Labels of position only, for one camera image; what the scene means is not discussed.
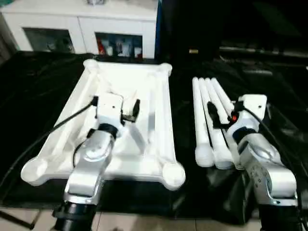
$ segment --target red component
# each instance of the red component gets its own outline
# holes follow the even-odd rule
[[[105,47],[103,46],[102,41],[99,38],[96,40],[99,54],[106,54]]]

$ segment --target white plastic tray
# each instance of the white plastic tray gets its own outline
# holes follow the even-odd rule
[[[138,119],[134,124],[127,122],[119,132],[104,179],[157,181],[170,190],[178,189],[185,181],[185,171],[176,161],[174,151],[168,85],[171,65],[86,60],[84,66],[56,124],[87,105],[101,91],[121,94],[125,114],[140,99]],[[73,170],[76,147],[96,126],[95,107],[72,119],[47,138],[38,156],[24,165],[21,178],[34,186],[49,179],[67,179]]]

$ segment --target glass cabinet door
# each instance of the glass cabinet door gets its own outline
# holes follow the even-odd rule
[[[142,58],[142,36],[95,33],[99,54]]]
[[[23,28],[33,51],[75,53],[68,30]]]
[[[86,52],[77,17],[22,13],[3,16],[21,51]]]
[[[79,22],[89,53],[154,58],[156,21],[80,17]]]

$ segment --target floor tile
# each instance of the floor tile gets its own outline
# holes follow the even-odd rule
[[[252,220],[245,226],[223,224],[215,220],[197,220],[197,231],[260,231],[261,224]]]
[[[33,231],[50,231],[55,225],[56,219],[52,216],[52,211],[44,210],[39,213],[38,210],[28,210],[28,209],[1,209],[1,211],[6,212],[14,217],[31,223],[38,215],[38,220],[35,224]],[[100,221],[100,214],[97,213],[93,219],[92,231],[97,231],[98,224]],[[29,231],[29,229],[24,228],[20,225],[14,224],[10,221],[0,218],[0,230],[10,230],[10,231]]]
[[[102,213],[98,231],[194,231],[194,220]]]
[[[31,209],[0,208],[0,210],[28,223],[32,223],[39,213],[38,210]],[[29,231],[29,229],[7,221],[3,218],[0,218],[0,230]]]
[[[39,213],[37,209],[0,208],[0,210],[29,223],[31,223]]]
[[[97,231],[97,227],[100,220],[100,214],[96,213],[92,223],[92,231]],[[33,231],[50,231],[55,225],[56,218],[52,216],[52,211],[43,211],[33,229]]]

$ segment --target black cable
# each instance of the black cable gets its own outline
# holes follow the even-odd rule
[[[279,153],[282,153],[284,158],[286,159],[286,161],[288,162],[288,165],[290,167],[290,170],[294,173],[295,177],[296,177],[296,174],[295,174],[295,171],[294,171],[294,168],[293,168],[293,165],[292,165],[292,162],[290,161],[289,157],[288,157],[288,154],[286,154],[286,147],[284,147],[284,145],[282,145],[278,140],[277,138],[275,137],[275,135],[271,132],[271,130],[269,129],[269,127],[263,123],[263,121],[254,113],[252,112],[251,110],[249,110],[248,108],[245,108],[244,106],[241,107],[242,110],[244,111],[247,111],[249,114],[251,114],[261,125],[262,127],[265,129],[265,131],[271,136],[271,138],[275,141],[275,143],[277,144],[277,148],[279,148]],[[303,205],[302,205],[302,196],[301,196],[301,193],[298,189],[298,187],[296,188],[296,192],[297,192],[297,201],[298,201],[298,210],[299,210],[299,214],[301,216],[301,222],[304,226],[304,229],[306,231],[308,231],[308,225],[307,225],[307,221],[306,221],[306,218],[304,216],[304,212],[303,212]]]
[[[5,180],[7,179],[7,177],[9,176],[9,174],[13,171],[13,169],[16,167],[16,165],[19,163],[19,161],[21,161],[26,154],[35,147],[35,145],[37,145],[39,142],[41,142],[45,137],[49,136],[52,132],[56,131],[59,127],[63,126],[64,124],[66,124],[68,121],[70,121],[71,119],[73,119],[74,117],[76,117],[77,115],[83,113],[84,111],[86,111],[88,108],[90,108],[92,105],[96,104],[97,99],[94,97],[93,100],[85,107],[83,107],[82,109],[80,109],[79,111],[77,111],[76,113],[72,114],[70,117],[66,118],[65,120],[63,120],[62,122],[60,122],[59,124],[57,124],[56,126],[54,126],[52,129],[50,129],[49,131],[46,131],[43,135],[41,135],[40,137],[38,137],[32,144],[30,144],[21,154],[20,156],[12,163],[12,165],[10,166],[9,170],[5,173],[4,177],[2,178],[2,181],[0,183],[0,188],[3,186]]]

